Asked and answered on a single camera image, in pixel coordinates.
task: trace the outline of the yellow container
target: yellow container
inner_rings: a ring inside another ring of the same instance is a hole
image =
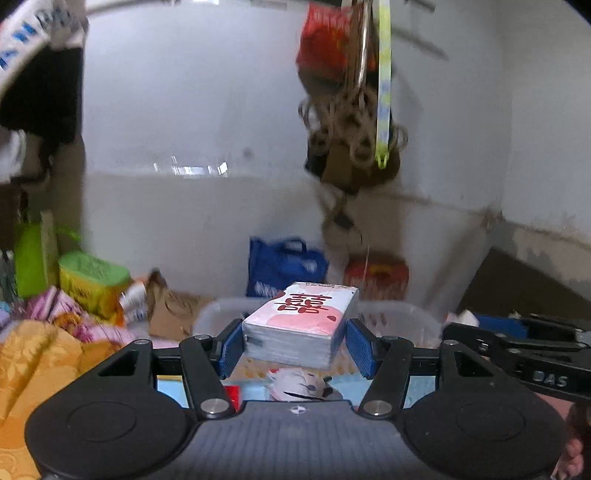
[[[84,252],[60,258],[60,288],[88,313],[113,322],[119,296],[129,285],[129,270]]]

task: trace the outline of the blue tote bag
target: blue tote bag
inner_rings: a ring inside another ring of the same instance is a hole
[[[251,238],[247,297],[274,297],[295,281],[322,283],[329,263],[319,250],[308,250],[298,237],[275,244]]]

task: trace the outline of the human hand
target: human hand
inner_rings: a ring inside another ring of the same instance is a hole
[[[543,400],[552,405],[567,423],[569,439],[564,446],[560,460],[556,464],[554,477],[556,480],[566,480],[583,473],[583,438],[584,431],[588,428],[587,418],[591,410],[586,406],[573,404],[565,400],[559,400],[546,395],[539,395]]]

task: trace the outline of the blue gripper pad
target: blue gripper pad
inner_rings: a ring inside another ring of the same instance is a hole
[[[379,365],[372,355],[371,341],[350,320],[347,321],[345,342],[359,372],[365,378],[373,378],[378,372]]]
[[[224,379],[232,375],[243,352],[242,323],[240,323],[223,344],[222,355],[217,365],[217,374],[220,378]]]

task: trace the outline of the yellow floral fabric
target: yellow floral fabric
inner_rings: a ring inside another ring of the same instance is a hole
[[[29,415],[118,349],[81,343],[49,323],[22,322],[0,344],[0,480],[40,477],[24,439]]]

